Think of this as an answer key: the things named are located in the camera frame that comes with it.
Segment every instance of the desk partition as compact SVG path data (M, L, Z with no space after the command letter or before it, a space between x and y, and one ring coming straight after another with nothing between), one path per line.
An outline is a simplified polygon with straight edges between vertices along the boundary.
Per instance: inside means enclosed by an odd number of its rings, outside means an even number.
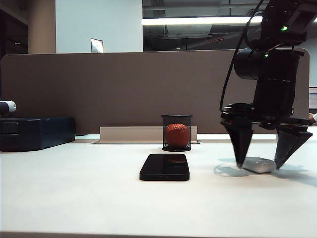
M193 115L198 133L226 133L218 108L233 52L10 55L1 61L2 95L17 103L17 117L75 117L78 134L99 133L100 126L159 126L163 114ZM307 51L297 77L294 116L306 118ZM255 86L232 72L224 105L252 102Z

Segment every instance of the red ball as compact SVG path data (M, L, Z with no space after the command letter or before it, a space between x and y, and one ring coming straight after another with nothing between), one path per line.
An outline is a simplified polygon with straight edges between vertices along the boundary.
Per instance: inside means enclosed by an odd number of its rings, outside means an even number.
M170 124L166 129L165 139L170 146L184 147L190 139L189 128L181 123Z

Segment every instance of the ceiling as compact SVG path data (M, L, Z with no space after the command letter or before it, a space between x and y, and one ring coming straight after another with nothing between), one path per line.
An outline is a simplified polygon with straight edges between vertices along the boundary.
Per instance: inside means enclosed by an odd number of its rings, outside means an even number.
M259 0L143 0L143 18L248 16ZM260 10L266 7L264 1ZM145 51L235 48L243 26L143 26Z

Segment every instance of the black cable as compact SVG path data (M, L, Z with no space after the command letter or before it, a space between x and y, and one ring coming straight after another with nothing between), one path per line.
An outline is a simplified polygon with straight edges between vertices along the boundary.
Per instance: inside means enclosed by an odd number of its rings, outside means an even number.
M252 45L252 43L249 41L249 37L248 37L248 32L249 32L249 26L246 27L247 28L247 32L246 34L244 35L244 41L245 43L247 44L247 46L252 50L252 51L255 51L255 52L267 52L267 51L260 51L259 49L255 49Z
M257 13L257 11L258 11L258 9L260 8L260 6L262 5L263 1L264 1L264 0L261 0L261 1L258 3L257 7L256 7L256 8L254 9L254 11L252 12L252 14L251 14L251 16L250 16L250 19L249 19L249 21L247 22L246 27L245 27L244 30L243 30L243 33L242 33L242 35L241 35L241 38L240 38L239 43L238 43L238 45L237 45L237 48L236 48L236 50L235 50L235 52L234 52L234 54L233 54L233 57L232 57L232 60L231 60L231 64L230 64L230 67L229 67L229 70L228 70L228 73L227 73L227 77L226 77L226 80L225 80L225 82L224 82L223 89L222 89L222 95L221 95L220 107L219 107L219 110L220 110L221 112L223 112L223 110L222 110L223 99L224 99L224 95L225 95L225 92L226 92L227 84L228 84L228 81L229 81L229 78L230 78L230 75L231 75L231 72L232 72L232 68L233 68L233 65L234 65L234 61L235 61L235 59L236 59L236 57L237 57L237 54L238 54L238 51L239 51L240 46L241 46L241 44L242 44L243 38L244 38L245 34L248 32L248 28L249 28L249 25L250 25L250 23L251 23L251 20L252 20L252 18L255 16L255 14Z

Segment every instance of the black case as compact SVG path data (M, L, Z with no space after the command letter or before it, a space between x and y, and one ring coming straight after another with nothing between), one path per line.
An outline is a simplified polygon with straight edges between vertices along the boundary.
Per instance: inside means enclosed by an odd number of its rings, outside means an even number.
M0 151L33 151L75 140L74 118L0 118Z

